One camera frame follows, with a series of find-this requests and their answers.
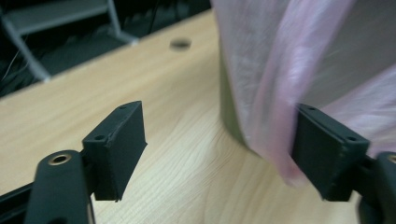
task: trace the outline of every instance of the light wood tabletop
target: light wood tabletop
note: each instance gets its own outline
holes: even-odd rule
[[[191,47],[170,49],[178,38]],[[288,187],[225,132],[210,11],[1,99],[0,194],[33,181],[50,153],[81,150],[114,108],[139,100],[148,146],[122,201],[93,201],[97,223],[358,223],[355,203]]]

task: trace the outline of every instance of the trash bag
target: trash bag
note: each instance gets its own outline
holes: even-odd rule
[[[296,106],[319,107],[396,150],[396,2],[212,0],[237,122],[249,148],[285,181],[304,175],[290,157]]]

